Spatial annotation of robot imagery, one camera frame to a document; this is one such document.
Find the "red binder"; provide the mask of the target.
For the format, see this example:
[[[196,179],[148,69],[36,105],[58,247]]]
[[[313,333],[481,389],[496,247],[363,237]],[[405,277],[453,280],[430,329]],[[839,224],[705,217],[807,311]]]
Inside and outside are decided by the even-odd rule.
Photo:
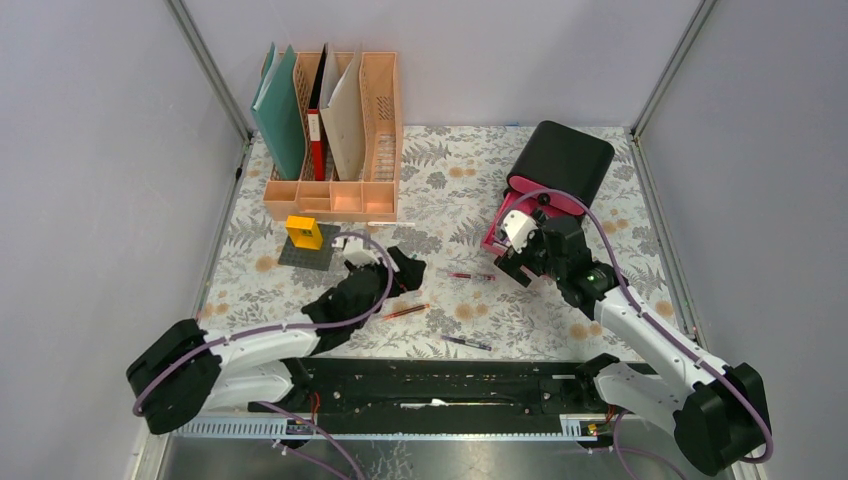
[[[320,99],[323,76],[328,56],[328,44],[325,43],[319,58],[316,74],[310,91],[307,108],[307,127],[312,153],[313,175],[316,181],[325,181],[326,173],[326,142],[320,117]]]

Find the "white marker black cap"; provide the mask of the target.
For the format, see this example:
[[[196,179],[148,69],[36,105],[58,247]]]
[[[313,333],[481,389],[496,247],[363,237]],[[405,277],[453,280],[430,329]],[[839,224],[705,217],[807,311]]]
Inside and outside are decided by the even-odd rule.
[[[399,227],[414,227],[416,224],[414,222],[389,222],[389,221],[369,221],[366,222],[368,227],[373,228],[399,228]]]

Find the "black pink drawer box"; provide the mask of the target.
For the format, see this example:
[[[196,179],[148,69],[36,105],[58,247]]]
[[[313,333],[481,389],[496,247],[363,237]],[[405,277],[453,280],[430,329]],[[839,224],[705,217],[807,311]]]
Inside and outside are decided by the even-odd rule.
[[[554,121],[540,122],[506,174],[496,217],[527,193],[549,188],[566,192],[589,207],[615,156],[611,143]]]

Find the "teal folder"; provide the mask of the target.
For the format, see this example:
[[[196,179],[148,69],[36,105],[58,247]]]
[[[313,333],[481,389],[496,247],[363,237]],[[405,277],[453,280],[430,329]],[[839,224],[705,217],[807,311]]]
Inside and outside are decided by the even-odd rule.
[[[294,68],[297,54],[291,46],[271,43],[250,111],[282,180],[298,180],[305,159],[306,140],[300,114]]]

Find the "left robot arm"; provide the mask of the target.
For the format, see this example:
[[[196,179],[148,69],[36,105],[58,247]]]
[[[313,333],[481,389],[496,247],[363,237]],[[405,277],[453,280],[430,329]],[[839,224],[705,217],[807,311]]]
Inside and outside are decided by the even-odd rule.
[[[151,433],[164,434],[216,408],[277,402],[301,409],[311,387],[294,363],[343,345],[386,299],[421,287],[424,260],[396,246],[387,255],[388,262],[347,262],[346,278],[282,321],[220,331],[193,318],[174,323],[126,370],[133,414]]]

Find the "beige kraft notebook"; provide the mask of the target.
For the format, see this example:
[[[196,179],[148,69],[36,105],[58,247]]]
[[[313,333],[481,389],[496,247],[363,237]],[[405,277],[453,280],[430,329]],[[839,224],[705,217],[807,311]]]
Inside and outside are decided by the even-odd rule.
[[[365,160],[365,130],[359,72],[362,52],[356,50],[342,68],[338,55],[327,43],[321,77],[319,113],[341,181],[356,181]]]

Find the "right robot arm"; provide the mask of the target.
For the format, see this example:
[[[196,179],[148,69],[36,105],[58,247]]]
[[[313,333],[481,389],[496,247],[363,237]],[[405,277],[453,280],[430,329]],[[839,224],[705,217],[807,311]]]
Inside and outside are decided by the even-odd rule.
[[[653,369],[636,372],[603,354],[582,365],[575,402],[597,412],[612,404],[671,435],[689,463],[715,476],[773,439],[764,385],[742,363],[732,367],[654,311],[612,265],[594,259],[577,218],[512,210],[496,229],[507,249],[495,264],[522,285],[532,276],[554,281],[564,301],[624,340]]]

